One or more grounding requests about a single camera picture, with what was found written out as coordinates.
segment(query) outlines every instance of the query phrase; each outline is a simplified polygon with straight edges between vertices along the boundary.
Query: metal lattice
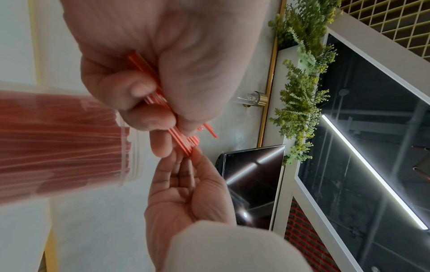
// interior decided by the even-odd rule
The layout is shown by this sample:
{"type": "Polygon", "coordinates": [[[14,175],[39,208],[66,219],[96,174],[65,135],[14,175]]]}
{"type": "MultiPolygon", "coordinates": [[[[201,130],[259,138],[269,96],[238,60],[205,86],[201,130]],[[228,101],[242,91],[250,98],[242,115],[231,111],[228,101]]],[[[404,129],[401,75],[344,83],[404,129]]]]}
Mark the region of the metal lattice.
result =
{"type": "Polygon", "coordinates": [[[295,200],[291,204],[285,239],[304,255],[315,272],[340,272],[324,243],[295,200]]]}
{"type": "Polygon", "coordinates": [[[430,0],[343,0],[341,9],[430,61],[430,0]]]}

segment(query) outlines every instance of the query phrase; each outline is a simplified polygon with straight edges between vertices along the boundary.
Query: sleeve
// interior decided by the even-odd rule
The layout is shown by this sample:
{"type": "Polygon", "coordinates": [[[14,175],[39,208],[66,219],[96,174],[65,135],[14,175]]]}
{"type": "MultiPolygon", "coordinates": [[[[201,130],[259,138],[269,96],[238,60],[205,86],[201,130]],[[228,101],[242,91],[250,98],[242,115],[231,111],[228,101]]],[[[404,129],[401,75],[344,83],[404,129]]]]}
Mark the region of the sleeve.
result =
{"type": "Polygon", "coordinates": [[[311,272],[291,244],[272,232],[201,221],[172,239],[164,272],[311,272]]]}

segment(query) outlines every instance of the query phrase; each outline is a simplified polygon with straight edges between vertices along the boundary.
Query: foliage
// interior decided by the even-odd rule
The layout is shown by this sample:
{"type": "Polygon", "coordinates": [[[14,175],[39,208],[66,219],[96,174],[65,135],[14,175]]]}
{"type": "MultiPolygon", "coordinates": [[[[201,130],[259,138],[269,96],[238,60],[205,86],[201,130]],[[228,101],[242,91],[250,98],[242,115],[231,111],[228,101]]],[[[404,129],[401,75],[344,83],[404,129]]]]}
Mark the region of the foliage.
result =
{"type": "Polygon", "coordinates": [[[312,158],[307,153],[313,145],[307,140],[314,136],[315,126],[321,116],[317,105],[328,101],[329,97],[328,90],[316,91],[318,79],[336,56],[333,46],[323,46],[321,40],[339,6],[340,0],[298,0],[295,7],[287,5],[285,19],[278,14],[274,21],[269,22],[278,37],[280,49],[298,45],[297,51],[303,66],[300,69],[290,60],[284,61],[288,68],[289,83],[280,94],[285,108],[277,108],[277,118],[270,119],[280,127],[281,135],[295,139],[289,155],[284,157],[284,164],[312,158]]]}

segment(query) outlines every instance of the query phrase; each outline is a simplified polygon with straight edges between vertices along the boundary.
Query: container of red sticks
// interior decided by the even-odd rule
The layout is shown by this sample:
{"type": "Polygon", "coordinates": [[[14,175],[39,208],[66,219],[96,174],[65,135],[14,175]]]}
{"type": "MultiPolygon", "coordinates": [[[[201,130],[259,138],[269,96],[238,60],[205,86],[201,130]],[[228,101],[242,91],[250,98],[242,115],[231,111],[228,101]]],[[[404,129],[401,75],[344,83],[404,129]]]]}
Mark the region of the container of red sticks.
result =
{"type": "Polygon", "coordinates": [[[146,134],[67,93],[0,82],[0,204],[140,178],[146,134]]]}

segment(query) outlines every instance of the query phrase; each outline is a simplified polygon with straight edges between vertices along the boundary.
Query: tv screen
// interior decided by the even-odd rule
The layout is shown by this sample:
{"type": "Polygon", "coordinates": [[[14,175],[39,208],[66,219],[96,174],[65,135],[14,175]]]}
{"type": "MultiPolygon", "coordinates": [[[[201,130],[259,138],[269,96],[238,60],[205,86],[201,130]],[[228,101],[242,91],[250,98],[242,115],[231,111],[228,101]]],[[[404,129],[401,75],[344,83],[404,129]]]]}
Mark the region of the tv screen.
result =
{"type": "Polygon", "coordinates": [[[227,182],[238,225],[269,229],[285,146],[224,154],[227,182]]]}

